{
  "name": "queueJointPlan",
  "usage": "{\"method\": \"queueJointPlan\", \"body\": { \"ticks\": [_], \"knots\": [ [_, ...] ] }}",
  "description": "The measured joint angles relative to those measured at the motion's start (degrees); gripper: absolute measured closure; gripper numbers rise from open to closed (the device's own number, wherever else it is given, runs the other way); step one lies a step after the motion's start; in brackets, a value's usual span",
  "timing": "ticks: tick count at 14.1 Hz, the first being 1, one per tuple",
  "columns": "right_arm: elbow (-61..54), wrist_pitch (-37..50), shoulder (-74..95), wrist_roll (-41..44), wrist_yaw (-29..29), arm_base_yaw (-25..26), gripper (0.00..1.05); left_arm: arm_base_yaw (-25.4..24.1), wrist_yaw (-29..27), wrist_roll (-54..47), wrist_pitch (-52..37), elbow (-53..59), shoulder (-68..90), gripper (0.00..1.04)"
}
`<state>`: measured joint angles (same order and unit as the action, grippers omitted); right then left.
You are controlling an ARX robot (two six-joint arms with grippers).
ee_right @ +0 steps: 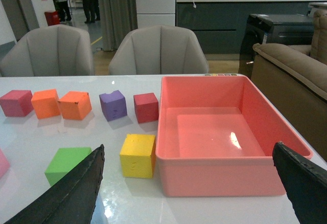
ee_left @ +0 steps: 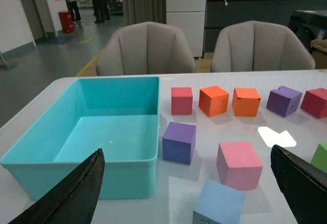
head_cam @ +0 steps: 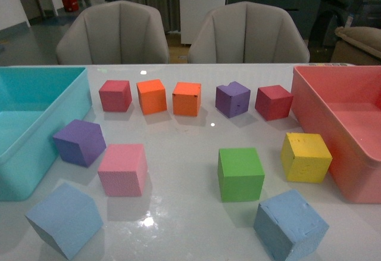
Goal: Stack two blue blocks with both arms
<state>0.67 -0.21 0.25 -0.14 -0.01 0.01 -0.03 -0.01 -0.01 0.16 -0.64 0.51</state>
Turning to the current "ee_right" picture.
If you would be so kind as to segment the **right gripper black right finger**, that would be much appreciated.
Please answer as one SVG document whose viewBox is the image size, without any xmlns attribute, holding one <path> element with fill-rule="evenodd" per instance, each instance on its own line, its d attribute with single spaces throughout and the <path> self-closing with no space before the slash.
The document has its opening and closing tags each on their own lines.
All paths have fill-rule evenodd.
<svg viewBox="0 0 327 224">
<path fill-rule="evenodd" d="M 277 142 L 274 166 L 300 223 L 326 223 L 326 170 Z"/>
</svg>

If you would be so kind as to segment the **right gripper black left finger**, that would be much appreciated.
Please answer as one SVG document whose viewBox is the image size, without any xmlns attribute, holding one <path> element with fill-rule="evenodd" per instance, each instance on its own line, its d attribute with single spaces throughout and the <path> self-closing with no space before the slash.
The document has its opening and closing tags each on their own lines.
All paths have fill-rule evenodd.
<svg viewBox="0 0 327 224">
<path fill-rule="evenodd" d="M 104 162 L 102 144 L 6 223 L 91 223 Z"/>
</svg>

